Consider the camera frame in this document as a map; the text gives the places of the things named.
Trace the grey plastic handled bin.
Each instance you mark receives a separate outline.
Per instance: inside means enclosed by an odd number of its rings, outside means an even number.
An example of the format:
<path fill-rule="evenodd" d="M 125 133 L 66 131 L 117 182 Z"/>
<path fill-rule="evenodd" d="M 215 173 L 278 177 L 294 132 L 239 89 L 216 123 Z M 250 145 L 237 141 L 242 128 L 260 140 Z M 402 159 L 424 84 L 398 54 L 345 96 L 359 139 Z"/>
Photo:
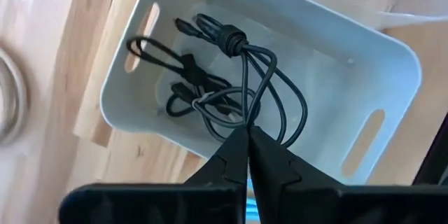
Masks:
<path fill-rule="evenodd" d="M 248 41 L 272 50 L 277 67 L 302 91 L 308 119 L 288 149 L 349 185 L 367 182 L 421 83 L 421 67 L 404 43 L 354 22 L 310 0 L 138 0 L 101 92 L 107 123 L 128 132 L 159 134 L 210 158 L 220 147 L 198 112 L 181 118 L 166 114 L 176 74 L 147 62 L 130 73 L 126 39 L 139 33 L 146 11 L 160 8 L 150 37 L 179 53 L 192 53 L 206 71 L 241 85 L 241 60 L 186 36 L 174 19 L 204 13 L 244 31 Z M 343 164 L 366 120 L 375 111 L 384 121 L 352 174 Z"/>

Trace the black metal rig frame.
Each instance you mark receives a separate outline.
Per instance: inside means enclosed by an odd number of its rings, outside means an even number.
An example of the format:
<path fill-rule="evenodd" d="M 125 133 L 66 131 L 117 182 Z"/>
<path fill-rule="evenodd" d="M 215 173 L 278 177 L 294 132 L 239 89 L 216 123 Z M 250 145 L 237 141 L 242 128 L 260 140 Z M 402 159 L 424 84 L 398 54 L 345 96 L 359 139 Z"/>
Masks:
<path fill-rule="evenodd" d="M 448 113 L 412 184 L 448 186 Z"/>

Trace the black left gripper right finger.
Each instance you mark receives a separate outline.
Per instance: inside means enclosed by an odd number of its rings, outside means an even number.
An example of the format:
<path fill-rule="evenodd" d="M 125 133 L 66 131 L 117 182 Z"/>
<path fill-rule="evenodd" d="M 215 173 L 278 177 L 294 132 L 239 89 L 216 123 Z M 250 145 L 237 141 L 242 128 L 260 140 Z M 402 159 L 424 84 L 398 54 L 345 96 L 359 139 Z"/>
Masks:
<path fill-rule="evenodd" d="M 276 197 L 289 189 L 339 189 L 343 186 L 273 140 L 261 128 L 251 128 L 250 137 L 249 165 L 255 196 Z"/>

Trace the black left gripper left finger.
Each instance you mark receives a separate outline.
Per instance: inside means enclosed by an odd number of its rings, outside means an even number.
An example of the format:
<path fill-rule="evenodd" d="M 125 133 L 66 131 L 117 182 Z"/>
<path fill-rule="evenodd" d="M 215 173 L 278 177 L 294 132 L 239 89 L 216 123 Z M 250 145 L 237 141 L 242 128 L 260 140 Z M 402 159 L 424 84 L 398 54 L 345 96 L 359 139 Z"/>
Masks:
<path fill-rule="evenodd" d="M 249 132 L 235 129 L 209 160 L 185 184 L 196 186 L 247 187 Z"/>

